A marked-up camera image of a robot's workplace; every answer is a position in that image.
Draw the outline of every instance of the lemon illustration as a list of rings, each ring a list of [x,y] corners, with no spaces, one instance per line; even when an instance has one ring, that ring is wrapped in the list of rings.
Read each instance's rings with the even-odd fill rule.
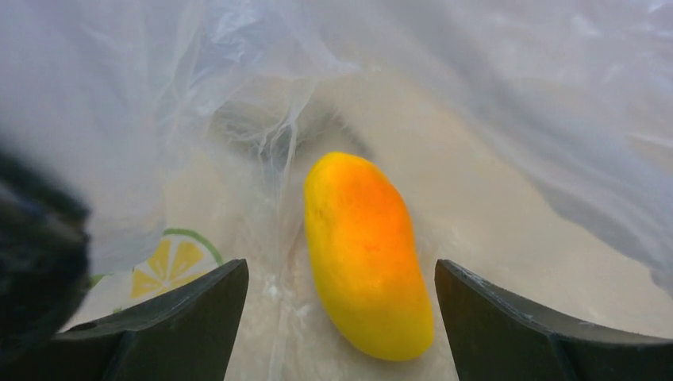
[[[168,229],[154,254],[131,273],[134,304],[181,287],[222,265],[217,250],[196,232]]]

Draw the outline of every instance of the transparent plastic sheet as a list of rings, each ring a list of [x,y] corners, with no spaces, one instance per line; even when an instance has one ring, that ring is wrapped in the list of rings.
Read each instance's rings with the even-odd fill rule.
[[[331,150],[407,199],[431,291],[450,258],[673,337],[663,2],[10,0],[0,18],[0,140],[94,209],[95,273],[145,260],[166,226],[248,259],[227,379],[454,372],[437,308],[407,364],[362,356],[321,311],[301,184]]]

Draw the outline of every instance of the plastic bag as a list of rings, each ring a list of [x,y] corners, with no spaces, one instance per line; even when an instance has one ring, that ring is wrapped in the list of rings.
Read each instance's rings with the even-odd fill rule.
[[[381,364],[321,311],[301,184],[332,150],[371,158],[407,199],[430,290],[435,260],[450,258],[579,318],[673,337],[670,13],[665,2],[10,0],[0,141],[93,208],[97,274],[141,264],[166,228],[248,259],[227,379],[453,372],[438,313],[425,356]],[[122,284],[72,324],[109,314]]]

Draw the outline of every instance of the dark blurry object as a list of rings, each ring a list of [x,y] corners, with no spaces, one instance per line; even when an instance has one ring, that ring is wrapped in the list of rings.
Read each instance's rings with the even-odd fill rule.
[[[673,380],[673,341],[567,316],[448,260],[435,287],[460,381]]]
[[[87,209],[0,153],[0,366],[49,339],[88,289]]]
[[[57,334],[3,381],[222,381],[248,291],[233,260],[176,290]]]

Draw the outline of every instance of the mango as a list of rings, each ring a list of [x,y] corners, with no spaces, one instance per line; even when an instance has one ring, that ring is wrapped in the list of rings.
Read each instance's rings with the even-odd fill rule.
[[[371,162],[343,152],[317,161],[304,182],[313,280],[333,324],[360,351],[412,360],[433,343],[433,312],[411,217]]]

